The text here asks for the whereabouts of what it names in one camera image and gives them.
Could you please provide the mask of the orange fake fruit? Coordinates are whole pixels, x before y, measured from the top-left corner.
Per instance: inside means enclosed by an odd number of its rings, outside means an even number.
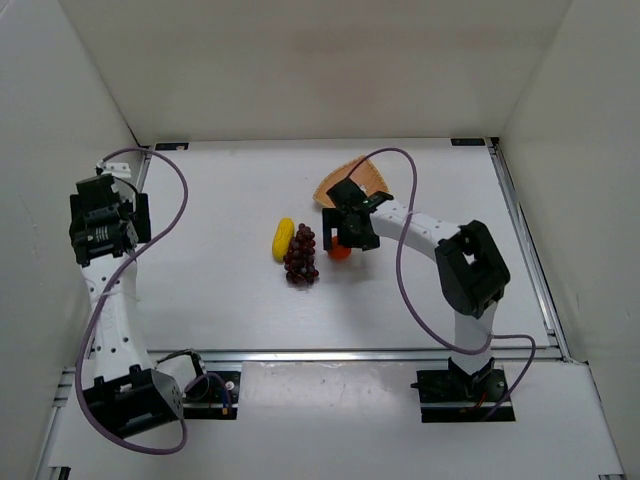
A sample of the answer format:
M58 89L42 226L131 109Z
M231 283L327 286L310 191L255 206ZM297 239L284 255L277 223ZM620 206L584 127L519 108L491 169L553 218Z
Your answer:
M334 236L331 240L331 249L327 251L327 255L333 261L343 261L351 255L351 252L351 248L341 245L338 237Z

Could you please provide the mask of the yellow fake banana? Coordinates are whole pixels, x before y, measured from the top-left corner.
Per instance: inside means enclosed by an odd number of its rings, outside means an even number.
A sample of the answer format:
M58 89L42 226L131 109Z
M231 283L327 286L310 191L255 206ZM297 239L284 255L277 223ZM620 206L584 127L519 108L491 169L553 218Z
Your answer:
M282 218L276 228L272 241L272 256L275 261L283 262L289 244L295 233L295 225L291 218Z

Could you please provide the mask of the dark red fake grapes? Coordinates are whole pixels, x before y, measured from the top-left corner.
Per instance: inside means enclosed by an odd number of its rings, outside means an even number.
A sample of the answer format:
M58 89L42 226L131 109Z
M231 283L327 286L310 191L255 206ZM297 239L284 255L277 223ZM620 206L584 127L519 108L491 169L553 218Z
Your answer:
M293 234L284 255L286 280L294 285L312 285L319 279L315 266L315 233L301 223Z

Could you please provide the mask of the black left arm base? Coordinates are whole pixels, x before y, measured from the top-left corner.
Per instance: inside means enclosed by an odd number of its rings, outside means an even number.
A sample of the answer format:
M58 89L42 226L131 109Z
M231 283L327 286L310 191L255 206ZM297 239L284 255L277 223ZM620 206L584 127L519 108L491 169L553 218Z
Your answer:
M241 390L240 371L216 371L224 381L200 380L184 396L184 417L188 420L236 420Z

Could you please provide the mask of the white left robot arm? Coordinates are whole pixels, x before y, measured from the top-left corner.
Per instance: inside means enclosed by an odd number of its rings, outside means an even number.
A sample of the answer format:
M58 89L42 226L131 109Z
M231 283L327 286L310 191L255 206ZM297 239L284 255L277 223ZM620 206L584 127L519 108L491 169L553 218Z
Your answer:
M91 317L85 348L93 376L78 386L83 413L119 440L184 419L186 386L204 365L191 350L154 362L136 300L136 249L151 240L148 197L120 192L122 180L99 174L77 182L69 236L87 286Z

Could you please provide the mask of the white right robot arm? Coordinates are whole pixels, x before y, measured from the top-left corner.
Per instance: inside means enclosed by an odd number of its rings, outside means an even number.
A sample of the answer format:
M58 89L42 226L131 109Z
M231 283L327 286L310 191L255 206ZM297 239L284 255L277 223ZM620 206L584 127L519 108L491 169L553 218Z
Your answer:
M493 323L510 272L486 225L455 225L413 211L396 200L322 210L323 247L336 244L362 251L397 242L395 274L401 298L420 328L451 355L454 387L466 397L479 394L493 371ZM446 340L422 319L404 285L402 254L408 247L436 265L442 295L453 310L454 339Z

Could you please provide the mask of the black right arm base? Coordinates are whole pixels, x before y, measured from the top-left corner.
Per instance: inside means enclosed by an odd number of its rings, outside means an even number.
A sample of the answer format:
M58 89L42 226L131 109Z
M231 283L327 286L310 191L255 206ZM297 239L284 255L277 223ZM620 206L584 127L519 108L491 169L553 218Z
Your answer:
M411 388L418 392L422 423L515 422L510 400L494 413L493 407L508 391L503 369L493 370L470 392L448 370L420 370Z

